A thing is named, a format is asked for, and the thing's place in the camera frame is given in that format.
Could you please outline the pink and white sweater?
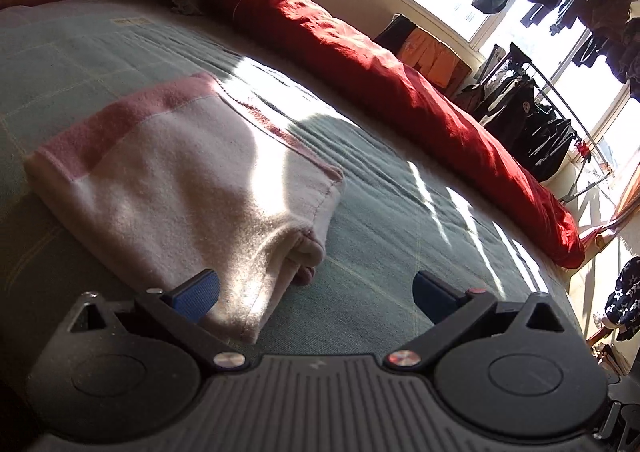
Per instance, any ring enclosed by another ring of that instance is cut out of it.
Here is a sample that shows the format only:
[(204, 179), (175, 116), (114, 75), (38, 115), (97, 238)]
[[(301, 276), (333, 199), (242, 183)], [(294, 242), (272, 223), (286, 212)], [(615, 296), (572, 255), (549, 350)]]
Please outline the pink and white sweater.
[(220, 281), (204, 327), (253, 344), (326, 255), (344, 175), (258, 98), (207, 72), (106, 106), (25, 161), (32, 190), (135, 290)]

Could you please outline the wooden chair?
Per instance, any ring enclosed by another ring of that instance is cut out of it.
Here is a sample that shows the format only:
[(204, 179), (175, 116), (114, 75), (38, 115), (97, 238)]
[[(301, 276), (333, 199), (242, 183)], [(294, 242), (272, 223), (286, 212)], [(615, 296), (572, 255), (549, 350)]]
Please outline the wooden chair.
[(612, 356), (613, 349), (608, 343), (608, 339), (614, 335), (615, 332), (616, 329), (602, 327), (586, 339), (586, 344), (593, 357), (602, 359), (604, 356)]

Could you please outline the green plaid bed blanket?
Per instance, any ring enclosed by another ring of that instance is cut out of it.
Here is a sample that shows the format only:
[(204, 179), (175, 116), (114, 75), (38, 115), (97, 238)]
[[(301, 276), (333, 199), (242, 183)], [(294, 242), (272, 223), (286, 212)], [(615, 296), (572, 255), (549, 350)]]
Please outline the green plaid bed blanket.
[(75, 0), (1, 13), (1, 359), (29, 368), (77, 296), (128, 287), (29, 190), (24, 157), (119, 97), (201, 71), (247, 84), (345, 174), (328, 253), (292, 287), (252, 354), (385, 354), (427, 319), (416, 272), (507, 301), (552, 295), (561, 272), (511, 220), (422, 151), (292, 62), (208, 18), (153, 0)]

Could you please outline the navy star-patterned garment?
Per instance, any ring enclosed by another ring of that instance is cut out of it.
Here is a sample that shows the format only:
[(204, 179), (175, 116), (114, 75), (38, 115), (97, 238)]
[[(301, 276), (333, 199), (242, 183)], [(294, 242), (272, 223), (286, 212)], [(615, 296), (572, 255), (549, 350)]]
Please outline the navy star-patterned garment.
[(634, 256), (620, 270), (614, 291), (608, 295), (602, 323), (617, 331), (619, 342), (631, 340), (639, 331), (640, 257)]

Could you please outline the right orange curtain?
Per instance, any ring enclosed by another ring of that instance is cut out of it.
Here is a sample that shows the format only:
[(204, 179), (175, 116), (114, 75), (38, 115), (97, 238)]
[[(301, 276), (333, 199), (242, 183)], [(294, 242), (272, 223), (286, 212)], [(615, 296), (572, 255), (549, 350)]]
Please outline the right orange curtain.
[(580, 242), (585, 251), (598, 253), (604, 250), (608, 243), (629, 223), (629, 220), (639, 212), (639, 175), (640, 167), (636, 166), (611, 219), (587, 230), (580, 236)]

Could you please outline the metal drying rack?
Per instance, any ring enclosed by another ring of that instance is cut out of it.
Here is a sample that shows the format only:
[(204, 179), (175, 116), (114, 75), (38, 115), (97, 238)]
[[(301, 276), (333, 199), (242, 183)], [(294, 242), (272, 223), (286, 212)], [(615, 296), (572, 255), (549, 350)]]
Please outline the metal drying rack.
[(597, 166), (593, 182), (582, 187), (575, 178), (561, 203), (580, 198), (613, 175), (577, 113), (520, 47), (495, 46), (474, 88), (480, 99), (472, 116), (541, 183), (559, 172), (567, 157), (579, 163), (578, 175), (589, 164)]

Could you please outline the black hanging jacket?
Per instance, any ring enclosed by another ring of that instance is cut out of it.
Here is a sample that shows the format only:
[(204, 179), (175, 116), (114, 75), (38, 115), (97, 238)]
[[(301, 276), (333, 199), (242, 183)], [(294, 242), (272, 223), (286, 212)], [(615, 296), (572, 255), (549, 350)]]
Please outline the black hanging jacket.
[(491, 93), (483, 85), (465, 87), (454, 97), (454, 104), (471, 114), (542, 183), (559, 171), (578, 137), (570, 120), (537, 102), (535, 96), (535, 81), (515, 74)]

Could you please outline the orange hanging cloth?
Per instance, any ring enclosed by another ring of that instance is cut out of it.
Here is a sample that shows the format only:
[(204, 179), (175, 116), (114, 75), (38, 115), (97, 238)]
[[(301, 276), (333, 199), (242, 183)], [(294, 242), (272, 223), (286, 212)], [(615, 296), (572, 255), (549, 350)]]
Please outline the orange hanging cloth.
[(397, 14), (374, 42), (421, 73), (448, 98), (454, 97), (472, 68), (448, 44)]

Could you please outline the red duvet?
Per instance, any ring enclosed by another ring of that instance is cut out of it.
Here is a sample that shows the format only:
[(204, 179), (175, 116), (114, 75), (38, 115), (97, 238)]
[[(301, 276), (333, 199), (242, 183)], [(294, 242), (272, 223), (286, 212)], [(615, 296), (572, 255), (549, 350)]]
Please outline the red duvet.
[(586, 252), (570, 212), (494, 136), (413, 68), (311, 0), (198, 0), (342, 94), (500, 209), (555, 264)]

